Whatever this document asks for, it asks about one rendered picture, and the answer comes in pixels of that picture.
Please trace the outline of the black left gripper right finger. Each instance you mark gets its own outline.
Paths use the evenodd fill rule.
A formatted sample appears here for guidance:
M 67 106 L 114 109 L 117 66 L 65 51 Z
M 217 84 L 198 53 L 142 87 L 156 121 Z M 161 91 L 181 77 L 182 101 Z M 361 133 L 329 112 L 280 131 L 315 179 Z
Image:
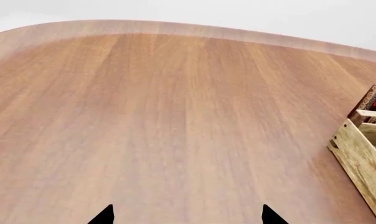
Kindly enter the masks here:
M 289 224 L 268 205 L 263 205 L 261 219 L 263 224 Z

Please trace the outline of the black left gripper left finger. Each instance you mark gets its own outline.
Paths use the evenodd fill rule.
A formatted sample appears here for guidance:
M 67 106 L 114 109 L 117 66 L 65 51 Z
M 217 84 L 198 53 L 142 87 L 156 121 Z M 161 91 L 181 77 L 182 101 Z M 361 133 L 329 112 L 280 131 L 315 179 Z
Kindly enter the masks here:
M 109 204 L 97 216 L 90 220 L 87 224 L 113 224 L 114 210 L 113 205 Z

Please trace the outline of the wooden crate tray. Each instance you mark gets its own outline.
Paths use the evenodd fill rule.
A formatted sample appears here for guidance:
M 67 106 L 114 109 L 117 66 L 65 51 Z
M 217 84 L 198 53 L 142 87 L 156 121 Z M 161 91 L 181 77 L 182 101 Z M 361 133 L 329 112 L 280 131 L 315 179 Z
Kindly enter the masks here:
M 356 110 L 336 130 L 327 144 L 376 216 L 376 111 Z

